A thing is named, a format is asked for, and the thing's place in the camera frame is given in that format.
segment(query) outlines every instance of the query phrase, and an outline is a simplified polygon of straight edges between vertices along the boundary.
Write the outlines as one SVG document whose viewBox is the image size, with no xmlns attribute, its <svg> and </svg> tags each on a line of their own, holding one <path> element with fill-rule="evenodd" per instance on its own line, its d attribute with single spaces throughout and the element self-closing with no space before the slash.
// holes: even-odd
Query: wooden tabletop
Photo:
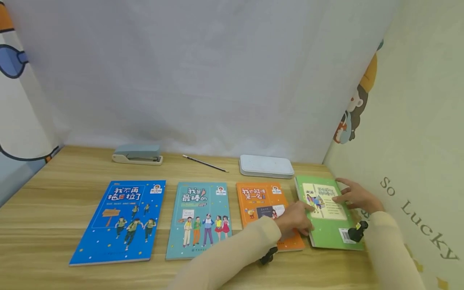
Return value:
<svg viewBox="0 0 464 290">
<path fill-rule="evenodd" d="M 199 158 L 230 171 L 224 173 L 181 155 L 164 155 L 158 167 L 114 163 L 112 153 L 112 149 L 67 146 L 0 208 L 0 289 L 163 289 L 188 263 L 164 259 L 177 183 L 226 181 L 232 232 L 237 234 L 242 224 L 235 183 L 271 180 L 241 175 L 236 158 Z M 293 168 L 296 174 L 332 178 L 324 165 L 293 163 Z M 166 179 L 167 186 L 149 262 L 68 266 L 111 180 L 160 179 Z M 279 182 L 288 201 L 295 201 L 294 181 Z M 366 252 L 313 249 L 306 239 L 305 243 L 304 251 L 278 253 L 267 266 L 245 267 L 222 289 L 377 287 Z"/>
</svg>

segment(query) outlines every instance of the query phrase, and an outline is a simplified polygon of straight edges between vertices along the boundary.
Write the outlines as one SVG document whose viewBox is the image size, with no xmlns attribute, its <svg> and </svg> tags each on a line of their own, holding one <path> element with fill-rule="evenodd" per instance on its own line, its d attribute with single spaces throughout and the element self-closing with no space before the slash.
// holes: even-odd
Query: teal book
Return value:
<svg viewBox="0 0 464 290">
<path fill-rule="evenodd" d="M 227 184 L 180 182 L 166 260 L 193 259 L 231 235 Z"/>
<path fill-rule="evenodd" d="M 298 199 L 313 206 L 315 210 L 308 213 L 308 218 L 315 230 L 309 234 L 311 245 L 316 248 L 342 250 L 363 250 L 363 243 L 356 243 L 349 238 L 348 229 L 355 222 L 346 205 L 335 203 L 332 198 L 341 195 L 334 179 L 314 176 L 296 176 Z"/>
<path fill-rule="evenodd" d="M 108 185 L 69 266 L 150 260 L 165 180 Z"/>
</svg>

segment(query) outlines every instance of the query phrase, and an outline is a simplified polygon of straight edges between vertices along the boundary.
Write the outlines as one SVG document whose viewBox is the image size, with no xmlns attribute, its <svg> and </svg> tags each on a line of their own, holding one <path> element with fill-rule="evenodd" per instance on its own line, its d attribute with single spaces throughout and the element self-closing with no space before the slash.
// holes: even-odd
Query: beige sleeve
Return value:
<svg viewBox="0 0 464 290">
<path fill-rule="evenodd" d="M 383 290 L 425 290 L 396 221 L 385 212 L 370 216 L 364 239 Z"/>
<path fill-rule="evenodd" d="M 243 267 L 266 255 L 280 237 L 276 223 L 269 217 L 262 217 L 190 261 L 168 289 L 216 290 Z"/>
</svg>

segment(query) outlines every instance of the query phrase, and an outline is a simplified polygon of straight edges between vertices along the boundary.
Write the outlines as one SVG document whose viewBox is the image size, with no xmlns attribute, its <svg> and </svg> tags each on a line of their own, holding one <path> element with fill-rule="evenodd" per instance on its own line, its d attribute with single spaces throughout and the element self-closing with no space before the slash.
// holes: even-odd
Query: book cover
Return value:
<svg viewBox="0 0 464 290">
<path fill-rule="evenodd" d="M 288 206 L 278 182 L 237 182 L 237 194 L 244 228 L 262 216 L 276 219 Z M 277 248 L 279 251 L 301 251 L 305 244 L 300 233 L 294 230 L 293 236 L 277 242 Z"/>
<path fill-rule="evenodd" d="M 231 235 L 227 184 L 180 182 L 166 260 L 193 259 Z"/>
<path fill-rule="evenodd" d="M 150 260 L 165 180 L 112 181 L 69 266 Z"/>
<path fill-rule="evenodd" d="M 309 234 L 313 247 L 363 250 L 363 243 L 356 243 L 348 236 L 348 229 L 355 226 L 346 205 L 335 203 L 332 198 L 341 195 L 337 182 L 314 176 L 296 176 L 296 192 L 299 200 L 313 206 L 308 213 L 315 230 Z"/>
</svg>

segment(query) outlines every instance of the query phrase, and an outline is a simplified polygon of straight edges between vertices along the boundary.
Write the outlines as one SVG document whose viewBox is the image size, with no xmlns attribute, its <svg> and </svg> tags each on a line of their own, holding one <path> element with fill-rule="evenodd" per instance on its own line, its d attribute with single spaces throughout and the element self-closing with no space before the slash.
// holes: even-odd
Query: stapler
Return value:
<svg viewBox="0 0 464 290">
<path fill-rule="evenodd" d="M 160 155 L 160 145 L 157 144 L 126 144 L 116 148 L 113 161 L 160 166 L 163 163 L 163 156 Z"/>
</svg>

